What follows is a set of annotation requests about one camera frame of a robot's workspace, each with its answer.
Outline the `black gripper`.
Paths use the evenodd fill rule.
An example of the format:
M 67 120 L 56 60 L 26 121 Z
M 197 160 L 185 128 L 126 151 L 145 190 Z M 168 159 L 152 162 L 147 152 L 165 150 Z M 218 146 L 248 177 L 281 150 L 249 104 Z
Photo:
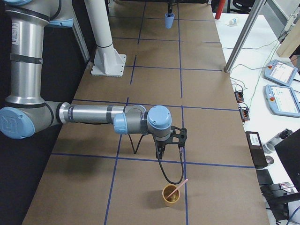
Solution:
M 153 140 L 155 142 L 155 147 L 156 147 L 156 158 L 162 160 L 164 156 L 165 147 L 168 144 L 167 143 L 168 139 L 153 136 Z

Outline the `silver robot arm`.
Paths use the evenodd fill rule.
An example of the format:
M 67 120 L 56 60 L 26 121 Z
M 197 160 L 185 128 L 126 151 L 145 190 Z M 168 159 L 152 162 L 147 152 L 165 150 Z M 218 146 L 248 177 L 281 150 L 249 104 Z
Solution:
M 0 130 L 12 139 L 33 136 L 56 124 L 112 124 L 121 135 L 151 134 L 161 159 L 174 129 L 170 111 L 161 105 L 71 105 L 45 101 L 41 95 L 44 28 L 70 28 L 74 12 L 70 0 L 7 0 L 11 17 L 11 91 L 0 111 Z

